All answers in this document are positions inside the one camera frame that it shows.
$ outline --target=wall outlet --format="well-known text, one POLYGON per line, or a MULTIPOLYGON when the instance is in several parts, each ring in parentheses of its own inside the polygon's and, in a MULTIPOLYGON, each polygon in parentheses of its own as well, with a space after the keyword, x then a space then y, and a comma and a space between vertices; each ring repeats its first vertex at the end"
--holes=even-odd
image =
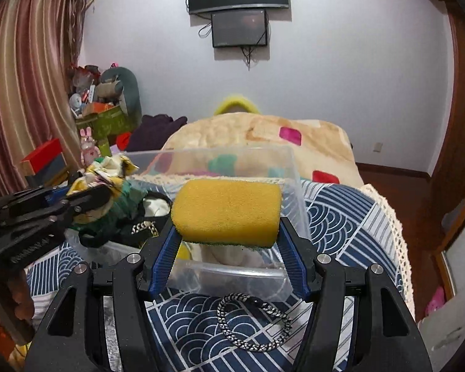
POLYGON ((374 144, 374 152, 381 152, 382 150, 382 143, 375 143, 374 144))

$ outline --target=wave pattern fabric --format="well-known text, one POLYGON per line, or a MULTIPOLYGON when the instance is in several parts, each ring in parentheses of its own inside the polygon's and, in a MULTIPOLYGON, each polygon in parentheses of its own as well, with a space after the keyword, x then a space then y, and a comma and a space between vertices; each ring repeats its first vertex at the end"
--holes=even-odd
MULTIPOLYGON (((302 181, 311 241, 318 251, 335 256, 342 264, 367 268, 381 264, 400 292, 402 273, 397 266, 389 220, 369 197, 351 187, 302 181)), ((59 284, 81 258, 67 244, 39 260, 28 272, 35 300, 35 320, 46 311, 59 284)), ((303 338, 311 304, 291 295, 285 302, 275 303, 292 319, 293 330, 286 343, 268 353, 249 353, 234 347, 217 327, 216 309, 219 298, 166 289, 157 300, 146 303, 161 358, 169 372, 288 372, 303 338)), ((343 322, 334 370, 344 370, 350 346, 353 298, 345 298, 343 322)), ((243 303, 228 305, 228 324, 244 340, 267 343, 276 338, 280 327, 258 309, 243 303)), ((120 369, 120 361, 112 354, 111 365, 120 369)))

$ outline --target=pink object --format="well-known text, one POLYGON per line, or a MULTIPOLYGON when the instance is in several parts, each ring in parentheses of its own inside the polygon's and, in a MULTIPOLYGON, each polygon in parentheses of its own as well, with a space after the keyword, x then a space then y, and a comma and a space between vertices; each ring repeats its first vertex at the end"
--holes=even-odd
POLYGON ((91 127, 79 131, 81 135, 81 163, 83 166, 90 166, 95 159, 100 157, 100 150, 96 146, 96 141, 91 136, 91 127))
POLYGON ((290 143, 301 145, 301 133, 299 130, 290 127, 281 127, 279 130, 279 137, 290 143))
POLYGON ((443 307, 445 303, 446 300, 444 298, 444 289, 443 287, 437 287, 436 292, 432 296, 432 299, 425 307, 425 316, 429 316, 431 313, 443 307))

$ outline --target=human hand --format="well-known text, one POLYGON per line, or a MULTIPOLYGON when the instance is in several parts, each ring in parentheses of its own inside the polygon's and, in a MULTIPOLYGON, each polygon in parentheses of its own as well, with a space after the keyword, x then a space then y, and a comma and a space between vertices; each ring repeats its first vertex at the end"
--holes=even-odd
POLYGON ((12 299, 17 303, 14 310, 16 317, 21 320, 31 320, 35 314, 35 304, 26 281, 26 272, 21 270, 18 275, 11 277, 7 286, 12 294, 12 299))

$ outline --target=striped curtain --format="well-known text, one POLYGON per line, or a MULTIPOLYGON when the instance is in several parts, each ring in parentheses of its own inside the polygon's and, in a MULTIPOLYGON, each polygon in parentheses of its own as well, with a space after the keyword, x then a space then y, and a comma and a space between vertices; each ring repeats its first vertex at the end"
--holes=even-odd
POLYGON ((72 71, 77 67, 79 53, 81 51, 86 1, 87 0, 67 0, 67 37, 69 60, 72 71))
POLYGON ((59 138, 79 166, 79 139, 68 105, 67 0, 0 1, 0 194, 26 187, 16 165, 59 138))

